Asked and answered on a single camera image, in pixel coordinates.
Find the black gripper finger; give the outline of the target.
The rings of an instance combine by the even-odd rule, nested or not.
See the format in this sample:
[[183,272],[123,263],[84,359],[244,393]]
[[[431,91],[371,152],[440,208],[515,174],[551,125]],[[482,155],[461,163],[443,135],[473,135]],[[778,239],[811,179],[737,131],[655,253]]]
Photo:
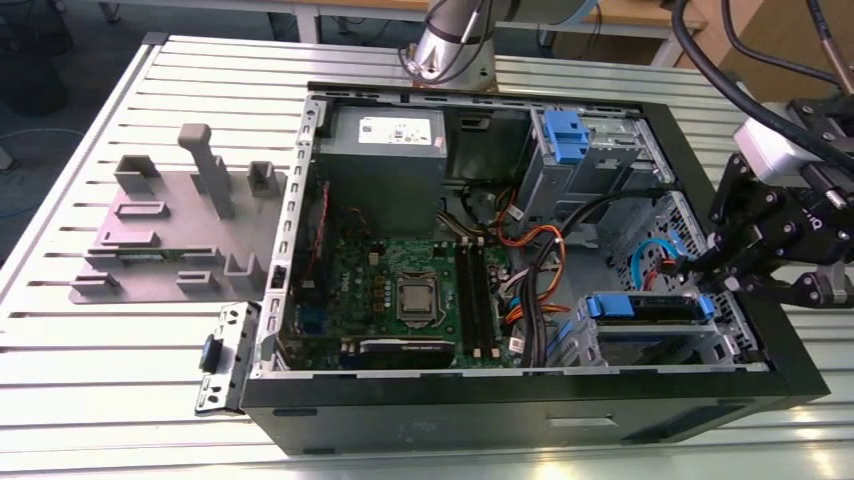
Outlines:
[[714,224],[706,250],[693,260],[679,260],[679,274],[746,274],[769,258],[771,248],[759,223],[781,206],[779,195],[762,184],[741,153],[726,164],[709,217]]
[[794,306],[851,306],[853,282],[841,263],[818,266],[793,283],[765,274],[737,277],[723,272],[699,275],[699,289],[713,293],[743,292],[781,304]]

